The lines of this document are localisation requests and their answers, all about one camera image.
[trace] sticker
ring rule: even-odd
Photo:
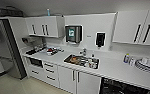
[[[74,29],[69,29],[69,37],[74,37]]]

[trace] gray floor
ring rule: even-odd
[[[35,78],[19,80],[8,75],[0,77],[0,94],[70,94]]]

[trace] microwave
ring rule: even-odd
[[[41,60],[30,58],[30,62],[31,62],[32,65],[35,65],[35,66],[38,66],[38,67],[43,67]]]

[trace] backsplash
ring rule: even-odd
[[[80,44],[72,45],[64,38],[46,38],[47,44],[57,44],[62,46],[87,48],[96,51],[108,51],[111,41],[111,33],[115,13],[92,14],[92,15],[73,15],[65,16],[65,25],[82,25],[82,41]],[[105,33],[105,46],[100,49],[96,46],[96,33]]]
[[[124,56],[126,53],[150,58],[150,46],[111,43],[114,18],[115,13],[65,16],[65,25],[83,26],[83,37],[81,43],[76,45],[68,44],[65,37],[46,38],[46,42],[48,45],[66,47],[66,50],[69,51],[74,51],[77,48],[86,48],[87,50],[94,50],[95,52],[111,52],[116,55],[121,53],[120,56],[115,58],[121,58],[121,56]],[[100,49],[95,45],[97,32],[104,32],[106,36],[105,45]]]

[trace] soap dispenser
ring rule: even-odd
[[[98,47],[104,46],[105,33],[97,33],[96,45]]]

